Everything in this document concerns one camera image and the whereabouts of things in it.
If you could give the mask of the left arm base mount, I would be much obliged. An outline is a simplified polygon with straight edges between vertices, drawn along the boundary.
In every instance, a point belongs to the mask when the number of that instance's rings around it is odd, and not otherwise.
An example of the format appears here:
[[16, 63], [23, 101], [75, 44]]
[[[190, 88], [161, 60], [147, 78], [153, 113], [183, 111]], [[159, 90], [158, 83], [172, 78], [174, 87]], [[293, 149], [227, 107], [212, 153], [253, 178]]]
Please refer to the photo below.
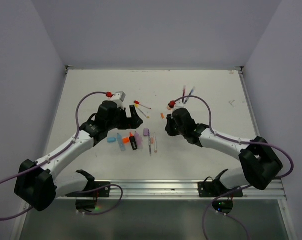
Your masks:
[[77, 170], [75, 177], [72, 183], [68, 185], [68, 187], [72, 187], [72, 189], [69, 190], [65, 196], [77, 198], [75, 206], [78, 211], [84, 215], [95, 216], [108, 213], [114, 208], [94, 212], [98, 198], [108, 198], [110, 196], [110, 182], [95, 181], [95, 178], [84, 170]]

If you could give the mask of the yellow cap pen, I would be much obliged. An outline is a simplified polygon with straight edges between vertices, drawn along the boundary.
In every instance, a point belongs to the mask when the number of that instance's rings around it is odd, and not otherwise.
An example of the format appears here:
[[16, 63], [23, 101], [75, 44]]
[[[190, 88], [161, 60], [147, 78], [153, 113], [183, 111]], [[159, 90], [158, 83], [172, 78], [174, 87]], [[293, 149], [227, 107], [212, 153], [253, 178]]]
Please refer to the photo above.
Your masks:
[[139, 108], [139, 105], [138, 104], [134, 104], [135, 105], [135, 108], [147, 119], [149, 119], [150, 117], [144, 113], [140, 108]]

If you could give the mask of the blue gel pen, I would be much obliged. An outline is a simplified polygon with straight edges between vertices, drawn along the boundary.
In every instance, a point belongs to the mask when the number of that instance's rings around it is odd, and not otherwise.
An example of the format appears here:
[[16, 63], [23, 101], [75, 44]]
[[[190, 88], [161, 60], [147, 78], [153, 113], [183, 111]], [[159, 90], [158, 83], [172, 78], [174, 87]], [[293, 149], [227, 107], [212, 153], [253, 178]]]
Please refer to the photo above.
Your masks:
[[190, 93], [187, 95], [187, 97], [184, 99], [184, 104], [186, 104], [188, 101], [189, 101], [189, 99], [190, 99], [190, 96], [194, 93], [194, 91], [195, 91], [195, 87], [193, 87], [192, 89], [191, 89], [191, 91], [190, 91]]

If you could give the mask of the orange highlighter cap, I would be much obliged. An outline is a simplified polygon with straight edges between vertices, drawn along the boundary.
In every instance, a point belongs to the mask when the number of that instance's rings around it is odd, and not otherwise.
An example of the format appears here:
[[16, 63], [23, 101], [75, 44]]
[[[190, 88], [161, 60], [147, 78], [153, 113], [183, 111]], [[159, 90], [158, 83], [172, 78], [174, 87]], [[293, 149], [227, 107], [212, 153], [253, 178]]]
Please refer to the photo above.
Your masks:
[[130, 142], [130, 139], [128, 137], [125, 137], [125, 138], [122, 139], [122, 141], [123, 141], [124, 144], [127, 144], [127, 143]]

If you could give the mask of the light blue highlighter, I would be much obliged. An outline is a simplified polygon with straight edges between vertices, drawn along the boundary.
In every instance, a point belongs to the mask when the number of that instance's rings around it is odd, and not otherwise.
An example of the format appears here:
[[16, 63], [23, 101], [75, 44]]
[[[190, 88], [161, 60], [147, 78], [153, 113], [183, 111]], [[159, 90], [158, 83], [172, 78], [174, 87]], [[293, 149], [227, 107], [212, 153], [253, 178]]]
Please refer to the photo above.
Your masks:
[[119, 145], [119, 148], [122, 152], [126, 151], [126, 147], [125, 147], [125, 144], [123, 142], [123, 137], [121, 134], [117, 133], [117, 136], [116, 136], [116, 139], [117, 139], [117, 142], [118, 142], [118, 145]]

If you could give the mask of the black orange highlighter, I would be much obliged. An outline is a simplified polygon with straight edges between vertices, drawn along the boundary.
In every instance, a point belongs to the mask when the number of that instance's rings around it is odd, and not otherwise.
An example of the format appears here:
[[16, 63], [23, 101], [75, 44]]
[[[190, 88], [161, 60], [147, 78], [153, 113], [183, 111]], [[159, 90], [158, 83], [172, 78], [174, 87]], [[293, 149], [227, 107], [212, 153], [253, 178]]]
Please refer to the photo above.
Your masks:
[[132, 150], [136, 151], [138, 149], [136, 138], [131, 132], [129, 133], [129, 141], [130, 141]]

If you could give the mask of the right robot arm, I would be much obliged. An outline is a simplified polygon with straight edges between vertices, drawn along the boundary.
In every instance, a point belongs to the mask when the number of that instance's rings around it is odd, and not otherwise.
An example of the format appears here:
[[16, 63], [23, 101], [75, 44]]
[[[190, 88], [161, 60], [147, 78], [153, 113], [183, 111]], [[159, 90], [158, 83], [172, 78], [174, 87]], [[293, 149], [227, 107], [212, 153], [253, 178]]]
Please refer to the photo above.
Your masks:
[[167, 115], [165, 131], [171, 137], [183, 136], [191, 145], [216, 150], [240, 162], [241, 167], [225, 169], [212, 182], [204, 184], [204, 190], [212, 196], [223, 197], [245, 185], [265, 190], [283, 168], [264, 138], [258, 136], [249, 144], [243, 144], [235, 139], [229, 141], [218, 137], [211, 132], [209, 125], [196, 123], [185, 108]]

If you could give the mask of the white peach marker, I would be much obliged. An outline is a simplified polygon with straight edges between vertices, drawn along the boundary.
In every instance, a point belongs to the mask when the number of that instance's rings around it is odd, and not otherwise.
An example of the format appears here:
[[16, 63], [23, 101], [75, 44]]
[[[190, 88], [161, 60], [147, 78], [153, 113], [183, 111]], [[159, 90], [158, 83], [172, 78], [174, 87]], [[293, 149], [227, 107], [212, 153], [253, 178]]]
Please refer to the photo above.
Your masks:
[[158, 144], [157, 144], [156, 133], [154, 133], [153, 139], [154, 139], [154, 152], [157, 153], [158, 152]]

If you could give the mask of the red gel pen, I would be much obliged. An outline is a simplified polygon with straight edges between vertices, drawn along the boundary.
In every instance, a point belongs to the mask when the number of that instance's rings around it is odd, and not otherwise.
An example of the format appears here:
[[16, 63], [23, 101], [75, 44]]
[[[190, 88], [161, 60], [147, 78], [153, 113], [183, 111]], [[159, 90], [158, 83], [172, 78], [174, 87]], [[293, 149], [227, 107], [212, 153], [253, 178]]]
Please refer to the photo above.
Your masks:
[[181, 101], [182, 101], [183, 104], [185, 102], [185, 100], [184, 100], [185, 96], [186, 96], [186, 85], [183, 86], [183, 90], [182, 90], [182, 99], [181, 99]]

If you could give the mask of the purple highlighter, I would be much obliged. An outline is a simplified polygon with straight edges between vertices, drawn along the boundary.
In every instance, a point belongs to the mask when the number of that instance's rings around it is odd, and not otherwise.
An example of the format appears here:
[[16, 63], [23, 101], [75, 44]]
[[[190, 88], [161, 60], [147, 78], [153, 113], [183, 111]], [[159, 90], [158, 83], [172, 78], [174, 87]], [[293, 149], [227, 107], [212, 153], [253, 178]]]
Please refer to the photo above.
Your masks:
[[137, 131], [135, 131], [134, 137], [135, 137], [137, 149], [142, 150], [143, 149], [143, 139], [142, 139], [142, 137], [140, 136], [140, 134]]

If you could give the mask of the clear purple gel pen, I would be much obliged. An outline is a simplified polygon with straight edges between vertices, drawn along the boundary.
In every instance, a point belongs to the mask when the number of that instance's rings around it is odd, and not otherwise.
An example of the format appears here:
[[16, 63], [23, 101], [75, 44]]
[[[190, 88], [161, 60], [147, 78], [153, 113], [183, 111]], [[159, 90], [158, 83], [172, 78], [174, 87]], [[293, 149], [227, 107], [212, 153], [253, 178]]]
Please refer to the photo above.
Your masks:
[[148, 130], [148, 149], [149, 149], [149, 155], [152, 156], [152, 138], [150, 130]]

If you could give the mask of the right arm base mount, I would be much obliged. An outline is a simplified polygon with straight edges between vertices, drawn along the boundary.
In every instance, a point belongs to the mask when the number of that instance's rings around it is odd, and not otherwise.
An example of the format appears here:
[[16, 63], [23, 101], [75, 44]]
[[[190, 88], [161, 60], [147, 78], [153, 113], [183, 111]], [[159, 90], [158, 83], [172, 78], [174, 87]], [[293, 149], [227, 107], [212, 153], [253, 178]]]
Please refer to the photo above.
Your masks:
[[[197, 190], [200, 198], [216, 198], [223, 194], [226, 194], [232, 189], [227, 189], [220, 181], [223, 174], [225, 174], [228, 169], [223, 170], [217, 177], [212, 178], [208, 176], [205, 180], [197, 183]], [[212, 207], [222, 214], [229, 214], [234, 207], [234, 198], [242, 198], [244, 196], [243, 191], [226, 195], [227, 200], [216, 200], [211, 205]]]

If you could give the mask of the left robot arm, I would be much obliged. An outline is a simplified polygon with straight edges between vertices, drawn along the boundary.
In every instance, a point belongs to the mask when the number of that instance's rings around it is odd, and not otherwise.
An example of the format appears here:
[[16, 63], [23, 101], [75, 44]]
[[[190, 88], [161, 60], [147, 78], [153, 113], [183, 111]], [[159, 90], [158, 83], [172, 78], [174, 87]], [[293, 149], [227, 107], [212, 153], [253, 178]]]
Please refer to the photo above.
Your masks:
[[67, 177], [59, 175], [80, 155], [106, 139], [110, 131], [138, 129], [144, 121], [134, 105], [130, 105], [129, 110], [131, 116], [116, 102], [104, 101], [69, 141], [36, 161], [27, 159], [20, 165], [14, 193], [39, 212], [62, 196], [92, 195], [95, 178], [87, 171], [80, 169]]

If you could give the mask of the purple highlighter cap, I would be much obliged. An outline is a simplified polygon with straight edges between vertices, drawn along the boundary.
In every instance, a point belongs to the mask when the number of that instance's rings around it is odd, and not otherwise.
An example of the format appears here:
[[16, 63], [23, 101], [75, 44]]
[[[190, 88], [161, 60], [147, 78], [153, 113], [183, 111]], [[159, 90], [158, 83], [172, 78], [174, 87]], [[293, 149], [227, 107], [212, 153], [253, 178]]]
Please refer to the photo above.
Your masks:
[[149, 136], [149, 135], [150, 135], [150, 130], [149, 130], [148, 128], [144, 128], [144, 129], [143, 129], [143, 135], [144, 135], [145, 137]]

